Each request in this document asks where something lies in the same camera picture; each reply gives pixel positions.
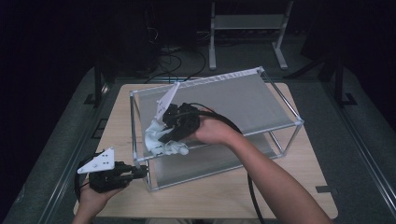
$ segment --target glass shelf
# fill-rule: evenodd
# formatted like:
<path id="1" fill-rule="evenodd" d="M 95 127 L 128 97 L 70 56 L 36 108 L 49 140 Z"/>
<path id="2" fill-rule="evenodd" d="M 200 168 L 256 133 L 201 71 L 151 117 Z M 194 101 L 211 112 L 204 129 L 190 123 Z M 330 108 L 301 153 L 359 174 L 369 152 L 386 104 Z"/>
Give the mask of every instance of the glass shelf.
<path id="1" fill-rule="evenodd" d="M 214 175 L 241 166 L 226 147 L 186 141 L 188 155 L 154 156 L 144 136 L 160 100 L 173 85 L 131 91 L 133 155 L 136 166 L 146 164 L 148 189 L 156 190 Z M 262 153 L 271 159 L 286 156 L 304 121 L 292 108 L 262 67 L 182 82 L 172 104 L 198 103 L 230 119 Z M 276 131 L 292 128 L 287 144 L 280 144 Z"/>

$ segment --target wrist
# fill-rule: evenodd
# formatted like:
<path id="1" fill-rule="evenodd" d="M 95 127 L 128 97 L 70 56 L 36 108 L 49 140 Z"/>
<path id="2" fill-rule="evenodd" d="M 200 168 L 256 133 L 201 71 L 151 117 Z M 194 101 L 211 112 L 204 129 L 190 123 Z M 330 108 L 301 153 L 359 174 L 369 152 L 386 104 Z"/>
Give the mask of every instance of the wrist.
<path id="1" fill-rule="evenodd" d="M 91 224 L 95 216 L 87 215 L 87 213 L 80 213 L 77 211 L 73 224 Z"/>

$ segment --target robotic hand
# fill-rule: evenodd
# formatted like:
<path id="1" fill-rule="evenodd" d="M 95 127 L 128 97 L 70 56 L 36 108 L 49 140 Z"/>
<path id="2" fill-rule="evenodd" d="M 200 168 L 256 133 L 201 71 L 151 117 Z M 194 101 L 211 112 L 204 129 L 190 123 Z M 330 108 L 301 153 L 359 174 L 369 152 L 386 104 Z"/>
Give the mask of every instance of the robotic hand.
<path id="1" fill-rule="evenodd" d="M 168 143 L 171 140 L 177 142 L 199 128 L 199 110 L 191 104 L 183 103 L 179 108 L 177 105 L 170 104 L 163 114 L 163 122 L 167 129 L 173 128 L 173 130 L 164 134 L 159 141 L 162 143 Z"/>

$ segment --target white triangular marker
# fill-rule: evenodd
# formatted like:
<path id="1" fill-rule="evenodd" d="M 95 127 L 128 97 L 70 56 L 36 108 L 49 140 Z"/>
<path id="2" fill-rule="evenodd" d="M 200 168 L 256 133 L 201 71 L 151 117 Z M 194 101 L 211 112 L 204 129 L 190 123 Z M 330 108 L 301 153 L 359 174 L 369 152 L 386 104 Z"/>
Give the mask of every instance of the white triangular marker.
<path id="1" fill-rule="evenodd" d="M 110 147 L 77 170 L 79 175 L 114 169 L 114 148 Z"/>
<path id="2" fill-rule="evenodd" d="M 154 117 L 156 120 L 160 120 L 163 117 L 163 114 L 168 109 L 169 105 L 171 104 L 172 99 L 174 98 L 179 85 L 180 85 L 180 82 L 175 82 L 175 84 L 172 87 L 172 89 L 170 89 L 163 96 L 163 98 L 161 98 L 161 100 L 158 101 L 158 104 L 157 104 L 157 115 Z"/>

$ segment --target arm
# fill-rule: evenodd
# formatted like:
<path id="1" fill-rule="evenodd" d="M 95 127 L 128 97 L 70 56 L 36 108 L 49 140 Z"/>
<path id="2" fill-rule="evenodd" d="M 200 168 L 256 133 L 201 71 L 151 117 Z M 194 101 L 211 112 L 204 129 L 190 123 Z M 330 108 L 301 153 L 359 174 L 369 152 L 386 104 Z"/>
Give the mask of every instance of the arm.
<path id="1" fill-rule="evenodd" d="M 108 200 L 122 189 L 113 189 L 108 192 L 98 193 L 87 184 L 81 188 L 78 210 L 73 219 L 73 224 L 91 224 L 93 219 L 106 206 Z"/>
<path id="2" fill-rule="evenodd" d="M 299 182 L 226 124 L 201 117 L 201 126 L 192 137 L 207 144 L 228 147 L 247 169 L 262 197 L 282 223 L 332 223 Z"/>

